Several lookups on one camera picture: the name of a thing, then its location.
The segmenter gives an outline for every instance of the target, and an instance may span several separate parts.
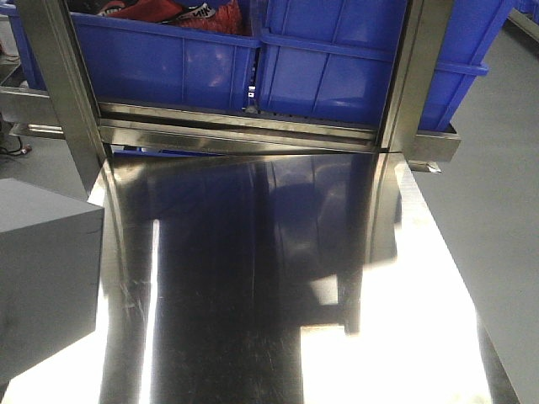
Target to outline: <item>black cable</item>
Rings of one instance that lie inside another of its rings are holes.
[[[17,140],[19,141],[19,148],[18,149],[8,150],[7,148],[0,146],[0,154],[4,154],[6,156],[13,156],[13,157],[23,156],[24,154],[26,154],[23,151],[24,146],[23,146],[23,141],[20,138],[20,136],[17,136]]]

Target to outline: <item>metal rail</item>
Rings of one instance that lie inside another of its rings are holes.
[[[65,139],[47,92],[0,87],[3,118],[19,136]],[[160,109],[99,103],[101,141],[116,145],[182,148],[223,154],[378,152],[376,130],[251,114]],[[449,162],[460,144],[447,132],[419,131],[410,160]]]
[[[402,152],[407,160],[452,9],[453,0],[408,2],[378,142],[390,152]]]

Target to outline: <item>metal post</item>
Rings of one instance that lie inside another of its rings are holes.
[[[378,144],[409,158],[453,0],[409,0]]]
[[[99,107],[65,0],[16,0],[56,116],[89,194],[106,158]]]

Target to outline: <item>red fabric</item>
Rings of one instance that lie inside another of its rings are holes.
[[[206,29],[208,31],[222,32],[223,34],[242,35],[242,12],[237,0],[220,6],[213,17],[208,19],[181,19],[173,23],[179,27]]]
[[[136,4],[109,14],[116,19],[136,19],[148,23],[160,23],[184,11],[172,0],[139,0]]]
[[[161,23],[173,19],[183,11],[184,7],[172,0],[139,0],[130,7],[108,14],[108,17]],[[223,34],[243,35],[242,13],[237,0],[231,0],[228,4],[220,6],[215,15],[208,19],[179,19],[170,24],[222,32]]]

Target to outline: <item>stainless steel frame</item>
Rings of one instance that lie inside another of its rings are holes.
[[[408,2],[379,139],[382,148],[406,158],[414,148],[452,9],[452,0]]]
[[[17,9],[89,193],[106,154],[96,122],[99,108],[66,2],[18,0]]]
[[[458,147],[455,133],[417,134],[452,0],[409,0],[379,130],[263,114],[98,104],[65,0],[16,3],[49,93],[3,87],[4,119],[29,124],[17,133],[58,138],[63,132],[88,192],[106,158],[103,143],[230,154],[403,152],[420,161],[451,160]]]

